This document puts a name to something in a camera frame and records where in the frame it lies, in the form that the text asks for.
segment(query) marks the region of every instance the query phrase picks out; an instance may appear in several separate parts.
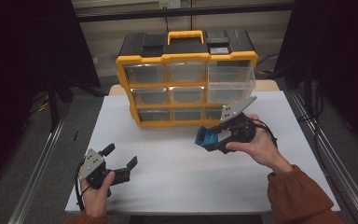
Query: orange sleeve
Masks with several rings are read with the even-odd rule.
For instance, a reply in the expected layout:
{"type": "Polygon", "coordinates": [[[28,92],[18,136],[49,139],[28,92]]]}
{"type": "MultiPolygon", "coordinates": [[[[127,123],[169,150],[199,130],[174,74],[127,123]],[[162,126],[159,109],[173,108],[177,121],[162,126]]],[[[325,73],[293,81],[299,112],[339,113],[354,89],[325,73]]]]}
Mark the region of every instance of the orange sleeve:
{"type": "Polygon", "coordinates": [[[333,202],[304,172],[268,175],[268,199],[275,223],[343,223],[331,211],[333,202]]]}
{"type": "Polygon", "coordinates": [[[67,219],[64,224],[107,224],[107,217],[90,217],[83,211],[77,217],[67,219]]]}

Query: yellow storage organizer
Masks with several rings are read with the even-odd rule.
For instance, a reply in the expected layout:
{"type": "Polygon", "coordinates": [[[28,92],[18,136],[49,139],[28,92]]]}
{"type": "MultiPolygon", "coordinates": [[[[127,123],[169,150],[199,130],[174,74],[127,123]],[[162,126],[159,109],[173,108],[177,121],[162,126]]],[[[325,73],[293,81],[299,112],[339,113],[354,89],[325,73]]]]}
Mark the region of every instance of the yellow storage organizer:
{"type": "Polygon", "coordinates": [[[252,94],[257,57],[244,29],[130,34],[117,75],[137,125],[214,126],[223,105],[252,94]]]}

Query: human hand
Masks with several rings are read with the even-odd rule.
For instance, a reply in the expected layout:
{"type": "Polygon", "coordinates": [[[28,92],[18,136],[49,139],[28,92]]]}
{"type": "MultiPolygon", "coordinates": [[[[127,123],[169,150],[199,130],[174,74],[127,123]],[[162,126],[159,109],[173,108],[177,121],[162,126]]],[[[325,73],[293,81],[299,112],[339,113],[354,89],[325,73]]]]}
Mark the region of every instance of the human hand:
{"type": "Polygon", "coordinates": [[[114,179],[115,172],[110,172],[99,189],[90,187],[90,183],[86,179],[80,182],[80,188],[84,192],[83,201],[88,216],[106,217],[107,192],[114,179]]]}
{"type": "MultiPolygon", "coordinates": [[[[257,115],[246,115],[255,124],[261,124],[255,119],[257,115]]],[[[230,150],[243,151],[249,154],[257,163],[272,169],[275,175],[289,173],[293,170],[292,165],[278,151],[273,144],[268,132],[262,128],[256,128],[255,138],[250,143],[229,142],[226,148],[230,150]]]]}

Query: white tabletop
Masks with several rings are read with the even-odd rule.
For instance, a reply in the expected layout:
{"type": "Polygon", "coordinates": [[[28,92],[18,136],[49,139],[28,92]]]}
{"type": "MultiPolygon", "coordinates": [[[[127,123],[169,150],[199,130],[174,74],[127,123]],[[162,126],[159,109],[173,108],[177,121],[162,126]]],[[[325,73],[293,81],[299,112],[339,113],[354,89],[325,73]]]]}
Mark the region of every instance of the white tabletop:
{"type": "MultiPolygon", "coordinates": [[[[314,179],[335,204],[310,146],[282,91],[254,92],[257,99],[245,110],[256,113],[278,138],[283,156],[314,179]]],[[[267,175],[270,169],[247,154],[207,152],[194,141],[199,126],[140,128],[131,118],[126,95],[106,96],[89,148],[111,143],[109,169],[123,168],[133,156],[138,165],[131,181],[111,187],[107,211],[121,215],[226,215],[270,212],[267,175]]],[[[67,212],[78,212],[73,190],[67,212]]]]}

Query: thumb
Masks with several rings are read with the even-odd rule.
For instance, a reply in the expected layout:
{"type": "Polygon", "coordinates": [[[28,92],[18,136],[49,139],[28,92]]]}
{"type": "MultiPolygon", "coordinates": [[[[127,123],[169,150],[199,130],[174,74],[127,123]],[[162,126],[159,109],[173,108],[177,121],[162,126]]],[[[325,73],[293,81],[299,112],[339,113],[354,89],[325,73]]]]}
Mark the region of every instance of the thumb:
{"type": "Polygon", "coordinates": [[[229,142],[226,144],[226,149],[249,153],[250,146],[249,143],[229,142]]]}
{"type": "Polygon", "coordinates": [[[109,187],[112,185],[113,180],[115,180],[115,172],[112,171],[112,172],[109,172],[109,174],[107,174],[107,176],[103,180],[103,185],[101,186],[101,189],[108,190],[109,187]]]}

